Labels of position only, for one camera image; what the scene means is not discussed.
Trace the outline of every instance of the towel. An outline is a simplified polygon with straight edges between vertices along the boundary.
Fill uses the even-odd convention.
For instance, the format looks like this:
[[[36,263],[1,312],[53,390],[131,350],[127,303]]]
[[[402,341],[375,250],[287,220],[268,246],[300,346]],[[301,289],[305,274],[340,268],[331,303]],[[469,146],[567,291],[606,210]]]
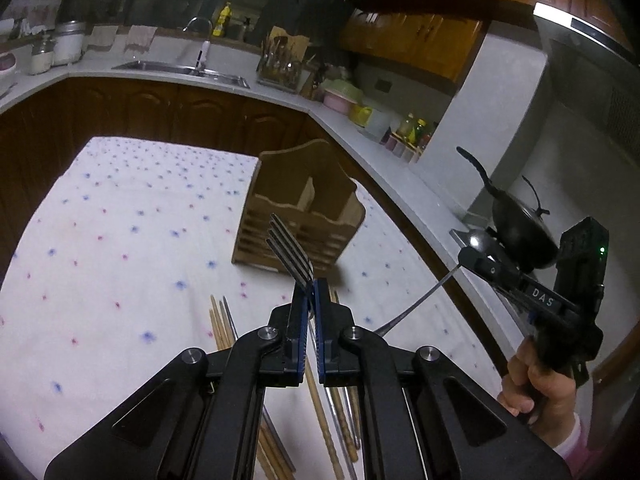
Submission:
[[[37,479],[182,350],[216,350],[210,294],[226,296],[240,334],[290,301],[286,274],[231,263],[257,161],[94,137],[53,185],[0,290],[0,438]],[[375,329],[437,279],[373,197],[360,185],[356,195],[366,218],[338,259],[335,283],[356,324]],[[500,391],[443,288],[386,339],[411,351],[437,346],[492,396]],[[298,477],[329,478],[308,389],[271,388],[265,403]],[[265,478],[258,465],[255,478]]]
[[[157,27],[145,27],[144,25],[131,25],[127,34],[127,43],[125,48],[130,46],[138,46],[140,48],[149,48],[153,41]]]
[[[87,45],[111,46],[116,40],[117,33],[117,25],[96,25],[89,36]]]

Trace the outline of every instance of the table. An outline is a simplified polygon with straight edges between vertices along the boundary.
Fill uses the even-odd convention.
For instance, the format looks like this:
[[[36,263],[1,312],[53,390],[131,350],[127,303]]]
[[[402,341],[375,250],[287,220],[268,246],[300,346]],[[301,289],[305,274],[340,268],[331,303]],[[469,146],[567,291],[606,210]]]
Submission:
[[[230,262],[256,161],[94,137],[54,184],[0,290],[0,432],[37,478],[184,348],[216,350],[210,294],[227,297],[241,334],[289,302],[292,278]],[[361,186],[357,196],[366,218],[332,284],[356,323],[375,329],[436,279]],[[443,289],[386,339],[412,351],[437,346],[489,393],[500,391]],[[332,478],[306,386],[270,389],[265,403],[297,477]]]

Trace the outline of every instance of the white wall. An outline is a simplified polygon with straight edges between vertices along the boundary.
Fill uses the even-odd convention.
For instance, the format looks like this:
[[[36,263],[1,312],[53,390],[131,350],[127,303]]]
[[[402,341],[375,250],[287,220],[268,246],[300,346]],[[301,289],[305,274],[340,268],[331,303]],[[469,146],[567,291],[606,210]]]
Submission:
[[[522,173],[536,186],[556,240],[585,216],[609,230],[605,296],[597,325],[604,332],[599,364],[640,319],[640,168],[584,118],[554,102]],[[535,203],[517,179],[510,191]],[[555,270],[536,272],[552,286]]]
[[[546,65],[538,35],[492,22],[462,88],[412,170],[463,218],[478,197],[478,172],[457,152],[473,153],[491,175],[529,110]]]
[[[435,88],[366,62],[358,64],[354,75],[367,98],[395,111],[402,118],[412,113],[416,118],[440,122],[451,102],[451,96]],[[391,83],[388,93],[376,90],[378,79]]]

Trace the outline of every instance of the wooden utensil holder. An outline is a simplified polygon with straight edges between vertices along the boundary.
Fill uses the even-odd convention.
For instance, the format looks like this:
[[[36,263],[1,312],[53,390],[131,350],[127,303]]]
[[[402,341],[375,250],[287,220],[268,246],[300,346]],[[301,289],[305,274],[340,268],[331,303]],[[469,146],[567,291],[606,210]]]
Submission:
[[[286,272],[266,243],[276,213],[308,254],[316,275],[333,267],[364,221],[356,184],[325,140],[262,152],[247,193],[232,263]]]

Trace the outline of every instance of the yellow bottle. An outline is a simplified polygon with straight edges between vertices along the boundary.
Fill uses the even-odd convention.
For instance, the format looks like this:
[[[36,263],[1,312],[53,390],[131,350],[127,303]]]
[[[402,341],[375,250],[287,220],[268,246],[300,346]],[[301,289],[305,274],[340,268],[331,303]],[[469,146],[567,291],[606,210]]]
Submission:
[[[222,37],[226,33],[226,24],[231,19],[231,3],[227,2],[225,8],[220,11],[220,15],[216,20],[216,26],[213,28],[212,36]]]

